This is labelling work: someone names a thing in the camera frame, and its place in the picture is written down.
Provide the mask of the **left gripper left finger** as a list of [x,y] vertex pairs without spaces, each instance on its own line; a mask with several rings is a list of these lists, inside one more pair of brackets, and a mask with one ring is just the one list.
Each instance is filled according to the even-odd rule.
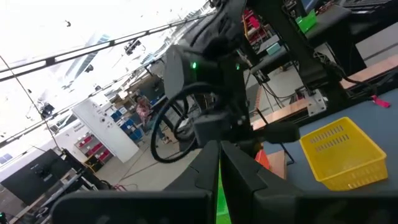
[[210,190],[218,184],[219,142],[210,141],[188,167],[164,190]]

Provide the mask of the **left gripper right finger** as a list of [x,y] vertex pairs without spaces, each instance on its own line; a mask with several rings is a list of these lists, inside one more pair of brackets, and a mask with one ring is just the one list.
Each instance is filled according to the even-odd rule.
[[221,178],[232,223],[294,223],[303,192],[272,173],[234,144],[223,141]]

